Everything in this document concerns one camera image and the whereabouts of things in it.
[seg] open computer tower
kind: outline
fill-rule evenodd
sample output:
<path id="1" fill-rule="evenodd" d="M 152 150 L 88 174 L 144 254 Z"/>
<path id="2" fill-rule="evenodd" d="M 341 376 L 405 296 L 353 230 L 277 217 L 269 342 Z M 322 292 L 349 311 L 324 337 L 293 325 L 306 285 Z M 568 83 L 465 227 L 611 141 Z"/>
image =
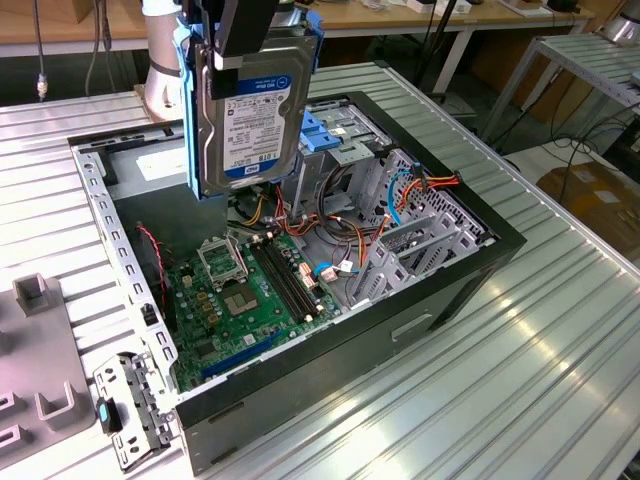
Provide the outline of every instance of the open computer tower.
<path id="1" fill-rule="evenodd" d="M 288 176 L 206 201 L 178 123 L 70 140 L 143 341 L 94 374 L 123 470 L 181 438 L 204 471 L 445 324 L 524 244 L 464 182 L 423 184 L 460 179 L 366 95 L 304 122 Z"/>

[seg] hard drive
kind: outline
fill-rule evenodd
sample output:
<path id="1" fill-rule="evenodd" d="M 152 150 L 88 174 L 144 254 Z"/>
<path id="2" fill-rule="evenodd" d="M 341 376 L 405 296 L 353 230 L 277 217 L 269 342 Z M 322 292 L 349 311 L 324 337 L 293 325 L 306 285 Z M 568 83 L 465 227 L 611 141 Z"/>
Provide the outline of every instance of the hard drive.
<path id="1" fill-rule="evenodd" d="M 198 170 L 205 196 L 293 171 L 316 43 L 303 29 L 271 30 L 262 50 L 244 57 L 236 95 L 212 100 L 207 88 L 198 90 Z M 203 48 L 196 50 L 196 72 L 206 85 Z"/>

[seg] wooden desk surface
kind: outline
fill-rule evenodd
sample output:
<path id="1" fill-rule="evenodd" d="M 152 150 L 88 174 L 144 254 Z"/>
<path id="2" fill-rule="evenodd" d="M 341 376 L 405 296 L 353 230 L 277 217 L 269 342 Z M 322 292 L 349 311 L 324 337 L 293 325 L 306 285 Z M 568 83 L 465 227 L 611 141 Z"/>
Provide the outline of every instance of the wooden desk surface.
<path id="1" fill-rule="evenodd" d="M 147 37 L 140 0 L 107 1 L 109 26 L 114 40 Z M 93 11 L 76 25 L 41 18 L 40 32 L 44 43 L 93 41 Z M 0 44 L 35 43 L 35 41 L 31 16 L 0 12 Z"/>
<path id="2" fill-rule="evenodd" d="M 140 0 L 107 0 L 111 36 L 115 40 L 146 38 L 144 16 Z M 363 6 L 359 0 L 350 0 L 346 4 L 315 2 L 311 8 L 323 17 L 326 30 L 355 28 L 394 28 L 427 26 L 430 15 L 419 14 L 406 7 L 392 5 L 391 9 L 376 12 Z M 593 14 L 582 9 L 573 16 L 575 20 L 592 18 Z M 500 5 L 496 0 L 485 0 L 482 5 L 473 6 L 468 15 L 453 15 L 450 25 L 461 24 L 509 24 L 520 22 L 548 22 L 553 18 L 571 19 L 570 14 L 554 13 L 554 17 L 525 18 Z M 434 15 L 433 26 L 437 26 L 440 17 Z M 41 19 L 42 41 L 78 42 L 93 40 L 93 12 L 77 25 Z M 26 15 L 0 12 L 0 44 L 34 43 L 33 19 Z"/>
<path id="3" fill-rule="evenodd" d="M 355 28 L 395 28 L 395 27 L 420 27 L 429 25 L 431 14 L 420 14 L 413 10 L 391 5 L 387 11 L 377 12 L 365 7 L 360 0 L 350 0 L 348 3 L 314 2 L 311 9 L 318 12 L 323 18 L 322 27 L 325 30 L 355 29 Z M 553 16 L 523 17 L 516 12 L 501 5 L 497 0 L 485 0 L 482 5 L 474 5 L 466 15 L 452 15 L 449 25 L 462 24 L 510 24 L 510 23 L 536 23 L 555 20 L 584 20 L 590 19 L 592 12 L 582 8 L 579 14 L 573 17 L 568 13 L 554 12 Z M 433 26 L 440 23 L 440 16 L 434 15 Z"/>

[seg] workbench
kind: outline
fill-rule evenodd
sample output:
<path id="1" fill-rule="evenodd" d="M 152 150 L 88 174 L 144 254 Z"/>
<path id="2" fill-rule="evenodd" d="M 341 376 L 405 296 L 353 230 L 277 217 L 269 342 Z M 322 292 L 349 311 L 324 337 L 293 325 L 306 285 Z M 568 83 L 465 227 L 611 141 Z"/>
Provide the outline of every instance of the workbench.
<path id="1" fill-rule="evenodd" d="M 147 33 L 139 0 L 108 0 L 113 50 L 147 48 Z M 348 3 L 318 2 L 311 9 L 322 17 L 320 26 L 326 38 L 369 37 L 426 33 L 429 14 L 419 14 L 401 5 L 391 5 L 388 11 L 377 12 L 363 6 L 359 0 Z M 593 13 L 582 8 L 580 13 L 555 12 L 547 17 L 523 17 L 497 0 L 485 0 L 466 15 L 453 15 L 445 32 L 457 32 L 447 61 L 434 87 L 434 92 L 446 91 L 474 32 L 513 28 L 570 26 L 571 33 L 584 30 Z M 431 31 L 440 23 L 434 15 Z M 80 24 L 69 25 L 41 20 L 40 29 L 45 55 L 90 52 L 93 49 L 93 12 Z M 31 17 L 2 12 L 0 15 L 0 57 L 36 55 L 35 34 Z"/>
<path id="2" fill-rule="evenodd" d="M 622 47 L 597 33 L 534 38 L 489 113 L 482 131 L 485 141 L 538 55 L 548 58 L 551 63 L 523 105 L 524 111 L 542 94 L 559 69 L 573 73 L 601 93 L 599 101 L 585 116 L 587 122 L 581 132 L 588 131 L 599 120 L 598 114 L 608 98 L 623 107 L 640 106 L 640 87 L 631 81 L 631 75 L 640 72 L 639 45 Z"/>
<path id="3" fill-rule="evenodd" d="M 640 448 L 638 270 L 393 70 L 312 80 L 311 95 L 349 90 L 459 170 L 527 243 L 441 329 L 203 478 L 616 478 Z M 133 93 L 0 109 L 0 283 L 60 279 L 87 377 L 140 345 L 65 139 L 148 122 Z M 174 443 L 136 478 L 189 472 Z M 120 477 L 98 424 L 1 476 L 96 475 Z"/>

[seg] green circuit board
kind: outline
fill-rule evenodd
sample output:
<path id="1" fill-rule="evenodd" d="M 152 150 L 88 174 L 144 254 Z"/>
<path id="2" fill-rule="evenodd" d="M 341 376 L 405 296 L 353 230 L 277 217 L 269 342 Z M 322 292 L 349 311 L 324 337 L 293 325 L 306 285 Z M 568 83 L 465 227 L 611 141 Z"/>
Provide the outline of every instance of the green circuit board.
<path id="1" fill-rule="evenodd" d="M 274 245 L 296 264 L 304 261 L 287 235 L 277 237 Z M 247 358 L 237 364 L 262 353 L 266 347 L 281 345 L 341 314 L 330 289 L 320 284 L 320 290 L 310 296 L 322 306 L 322 311 L 310 322 L 296 323 L 249 245 L 240 244 L 238 250 L 249 272 L 245 283 L 229 282 L 223 288 L 215 289 L 197 254 L 167 270 L 176 312 L 176 328 L 171 331 L 178 349 L 174 373 L 181 392 L 202 384 L 208 377 L 203 372 L 224 368 L 225 362 L 234 363 L 243 352 Z M 218 273 L 235 265 L 224 253 L 207 257 L 207 263 L 210 271 Z M 292 268 L 292 272 L 302 285 L 297 269 Z M 261 351 L 252 354 L 256 349 Z M 226 370 L 235 366 L 231 364 Z"/>

